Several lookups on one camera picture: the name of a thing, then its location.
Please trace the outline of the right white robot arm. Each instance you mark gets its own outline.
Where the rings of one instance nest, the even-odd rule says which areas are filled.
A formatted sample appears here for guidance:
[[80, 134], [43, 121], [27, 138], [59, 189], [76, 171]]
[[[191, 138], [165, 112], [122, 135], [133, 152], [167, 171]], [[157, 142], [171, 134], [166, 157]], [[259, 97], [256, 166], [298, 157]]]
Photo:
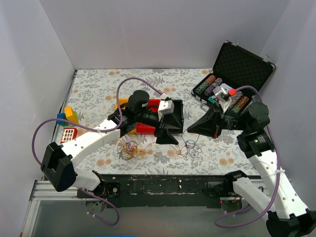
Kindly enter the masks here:
[[271, 197], [254, 186], [240, 170], [225, 175], [224, 192], [246, 199], [265, 219], [271, 236], [302, 237], [316, 228], [316, 213], [299, 198], [281, 168], [278, 150], [266, 133], [269, 123], [268, 107], [261, 102], [252, 103], [240, 115], [213, 106], [188, 132], [218, 138], [223, 129], [242, 131], [237, 137], [239, 148], [259, 173]]

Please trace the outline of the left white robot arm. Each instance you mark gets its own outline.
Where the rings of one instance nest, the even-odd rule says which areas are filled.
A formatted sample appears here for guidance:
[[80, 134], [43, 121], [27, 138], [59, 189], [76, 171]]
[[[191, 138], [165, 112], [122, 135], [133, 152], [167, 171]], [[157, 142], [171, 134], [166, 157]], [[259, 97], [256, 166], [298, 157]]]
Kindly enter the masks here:
[[157, 144], [177, 145], [179, 142], [174, 134], [183, 132], [183, 101], [169, 97], [161, 99], [156, 111], [152, 111], [149, 102], [147, 92], [136, 90], [126, 103], [119, 105], [94, 131], [61, 145], [50, 143], [46, 147], [41, 170], [55, 190], [62, 192], [70, 187], [83, 188], [93, 197], [101, 197], [105, 191], [101, 176], [77, 166], [100, 147], [134, 130], [138, 123], [155, 129]]

